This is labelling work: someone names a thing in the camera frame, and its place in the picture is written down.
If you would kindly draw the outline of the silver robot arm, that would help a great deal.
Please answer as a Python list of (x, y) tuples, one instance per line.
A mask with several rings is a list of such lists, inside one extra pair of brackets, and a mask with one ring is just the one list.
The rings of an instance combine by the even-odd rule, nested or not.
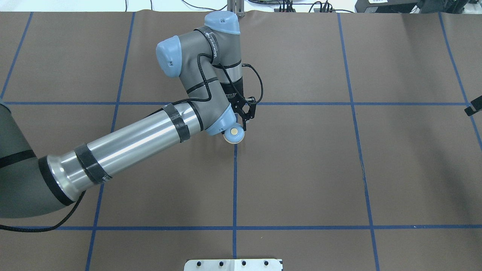
[(241, 142), (258, 103), (243, 94), (238, 16), (214, 11), (203, 26), (156, 46), (165, 75), (187, 99), (63, 155), (38, 158), (10, 109), (1, 103), (1, 218), (29, 218), (77, 203), (81, 194), (163, 150), (205, 131)]

